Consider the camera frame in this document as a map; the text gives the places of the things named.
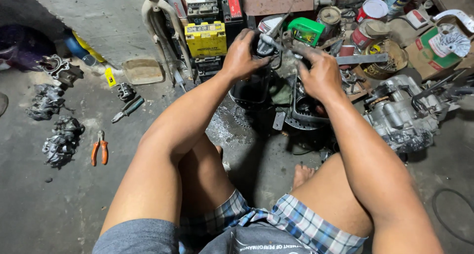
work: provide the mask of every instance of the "metal bar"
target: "metal bar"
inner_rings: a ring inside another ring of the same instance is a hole
[[[388,53],[336,57],[339,65],[388,61]]]

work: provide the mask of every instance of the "concrete floor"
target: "concrete floor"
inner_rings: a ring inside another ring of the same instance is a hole
[[[59,115],[37,122],[24,113],[34,97],[33,85],[48,82],[43,73],[0,72],[0,92],[10,99],[0,117],[0,253],[90,253],[107,214],[102,208],[110,205],[140,137],[182,95],[169,81],[135,87],[146,103],[112,125],[110,120],[123,102],[104,79],[86,73],[85,79],[77,80],[63,96],[66,105],[76,109],[73,116],[86,130],[73,161],[57,170],[43,165],[41,148]],[[256,133],[239,126],[231,114],[233,106],[229,98],[224,100],[208,135],[224,148],[224,162],[230,164],[229,177],[234,184],[252,205],[269,209],[290,190],[294,164],[320,166],[318,153],[292,155],[289,137],[271,129]],[[61,114],[69,112],[62,109]],[[446,253],[472,253],[474,247],[448,234],[431,209],[431,196],[441,187],[474,198],[474,100],[465,100],[463,109],[450,118],[442,124],[433,147],[410,156],[408,169]],[[92,167],[91,146],[101,129],[109,142],[109,163]],[[53,181],[45,183],[49,177]],[[460,198],[443,194],[438,208],[455,231],[474,238],[474,215]]]

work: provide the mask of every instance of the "gray shirt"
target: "gray shirt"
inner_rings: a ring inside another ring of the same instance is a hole
[[[137,219],[107,230],[92,254],[178,254],[177,228],[169,221]],[[200,254],[311,254],[291,234],[263,224],[232,227],[209,242]]]

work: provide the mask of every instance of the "orange-handled pliers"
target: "orange-handled pliers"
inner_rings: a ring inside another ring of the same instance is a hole
[[[109,150],[107,150],[107,141],[104,141],[104,131],[100,130],[97,132],[97,142],[94,143],[94,147],[92,149],[91,161],[92,166],[97,164],[97,152],[99,151],[99,145],[102,147],[102,164],[107,164],[109,160]]]

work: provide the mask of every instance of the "plaid shorts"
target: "plaid shorts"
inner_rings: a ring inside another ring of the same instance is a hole
[[[249,207],[242,194],[235,190],[213,212],[199,217],[181,218],[180,254],[203,248],[231,227],[245,227],[258,222],[266,222],[287,231],[318,254],[352,254],[366,239],[334,227],[290,194],[282,196],[268,211]]]

